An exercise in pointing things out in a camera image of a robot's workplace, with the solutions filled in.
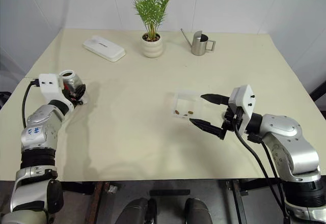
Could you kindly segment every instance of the table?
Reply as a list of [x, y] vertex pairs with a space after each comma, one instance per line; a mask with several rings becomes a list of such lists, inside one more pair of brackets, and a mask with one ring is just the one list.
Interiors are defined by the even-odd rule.
[[[263, 177], [233, 133], [221, 141], [171, 113], [178, 89], [230, 96], [244, 84], [255, 92], [256, 113], [287, 115], [301, 124], [326, 174], [326, 121], [269, 35], [208, 34], [216, 40], [215, 52], [197, 57], [181, 32], [161, 32], [165, 51], [149, 59], [140, 53], [141, 34], [78, 29], [58, 34], [0, 110], [0, 180], [14, 180], [19, 169], [20, 108], [28, 83], [40, 73], [65, 69], [77, 72], [91, 99], [59, 132], [61, 181]], [[84, 49], [82, 43], [92, 35], [123, 46], [126, 56], [111, 63]], [[26, 116], [42, 104], [40, 89], [31, 88]], [[225, 109], [204, 102], [201, 119], [221, 126]], [[250, 145], [272, 176], [261, 146]]]

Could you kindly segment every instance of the wall tile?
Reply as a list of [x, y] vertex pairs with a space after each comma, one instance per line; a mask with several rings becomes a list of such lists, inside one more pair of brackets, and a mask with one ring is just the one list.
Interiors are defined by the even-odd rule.
[[326, 0], [275, 0], [261, 33], [270, 33], [290, 66], [325, 28]]
[[[145, 27], [133, 7], [133, 0], [116, 0], [125, 30], [145, 30]], [[167, 7], [167, 16], [160, 30], [179, 31], [180, 28], [190, 31], [193, 24], [195, 0], [171, 0]]]
[[326, 30], [292, 68], [309, 93], [326, 80]]
[[257, 33], [274, 0], [197, 0], [193, 31]]
[[115, 0], [36, 0], [51, 27], [120, 29]]
[[54, 38], [34, 0], [0, 0], [0, 43], [27, 73]]

